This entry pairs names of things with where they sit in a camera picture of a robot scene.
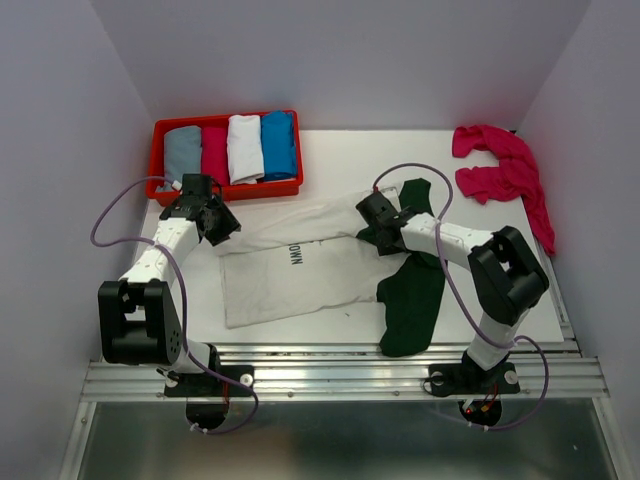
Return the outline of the cream and green t-shirt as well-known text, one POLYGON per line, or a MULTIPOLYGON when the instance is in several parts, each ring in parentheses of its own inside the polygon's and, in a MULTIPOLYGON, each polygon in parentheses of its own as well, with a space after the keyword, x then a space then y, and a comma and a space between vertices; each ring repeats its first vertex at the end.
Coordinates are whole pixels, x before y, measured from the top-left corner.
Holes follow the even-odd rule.
POLYGON ((441 306, 444 273, 433 255, 380 255, 380 240, 356 209, 366 195, 237 210, 240 231, 215 249, 227 327, 377 302, 386 325, 381 353, 398 358, 425 351, 441 306))

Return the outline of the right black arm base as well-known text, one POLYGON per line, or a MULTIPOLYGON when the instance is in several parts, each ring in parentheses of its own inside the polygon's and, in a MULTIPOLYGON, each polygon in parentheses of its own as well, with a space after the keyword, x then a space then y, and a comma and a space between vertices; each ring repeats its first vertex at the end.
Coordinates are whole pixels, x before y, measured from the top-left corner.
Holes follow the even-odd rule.
POLYGON ((518 394, 521 389, 516 368, 507 359, 499 361, 489 370, 483 370, 464 353, 459 362, 430 365, 422 388, 438 398, 480 396, 485 393, 518 394))

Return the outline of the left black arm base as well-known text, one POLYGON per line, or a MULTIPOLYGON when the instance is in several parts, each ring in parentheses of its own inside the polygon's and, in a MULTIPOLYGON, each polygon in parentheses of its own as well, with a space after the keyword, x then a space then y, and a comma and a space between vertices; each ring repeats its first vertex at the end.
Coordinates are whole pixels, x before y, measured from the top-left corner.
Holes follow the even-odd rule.
MULTIPOLYGON (((241 382, 242 377, 249 377, 246 386, 253 385, 254 367, 248 364, 225 365, 217 368, 222 376, 236 382, 241 382)), ((228 386, 225 382, 210 376, 207 373, 200 374, 173 374, 167 378, 163 394, 168 398, 223 398, 241 397, 247 398, 251 394, 243 387, 228 386)))

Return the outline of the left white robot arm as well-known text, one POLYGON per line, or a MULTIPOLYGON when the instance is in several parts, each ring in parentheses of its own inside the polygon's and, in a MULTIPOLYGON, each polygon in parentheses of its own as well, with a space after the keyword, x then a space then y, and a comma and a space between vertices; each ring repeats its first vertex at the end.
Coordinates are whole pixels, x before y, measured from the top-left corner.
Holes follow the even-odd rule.
POLYGON ((164 373, 188 374, 191 386, 210 394, 221 386, 223 371, 214 347, 188 339, 187 289, 181 265, 202 242, 215 247, 240 231, 241 225, 223 201, 222 186, 211 176, 156 179, 179 195, 161 212, 153 237, 102 242, 96 234, 105 213, 90 233, 91 243, 99 248, 121 243, 145 246, 129 270, 98 289, 103 357, 109 363, 153 365, 164 373))

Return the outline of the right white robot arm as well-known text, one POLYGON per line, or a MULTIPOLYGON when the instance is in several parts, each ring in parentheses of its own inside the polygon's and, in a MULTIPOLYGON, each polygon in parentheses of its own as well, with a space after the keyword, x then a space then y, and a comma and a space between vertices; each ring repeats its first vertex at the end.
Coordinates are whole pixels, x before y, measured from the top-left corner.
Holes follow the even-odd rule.
POLYGON ((498 231, 474 230, 447 223, 413 207, 398 210, 375 191, 356 205, 373 229, 382 255, 405 251, 434 255, 447 267, 467 270, 482 308, 475 337, 466 350, 469 360, 460 366, 463 384, 482 390, 496 378, 496 368, 513 347, 528 312, 549 288, 549 280, 520 231, 505 226, 498 231))

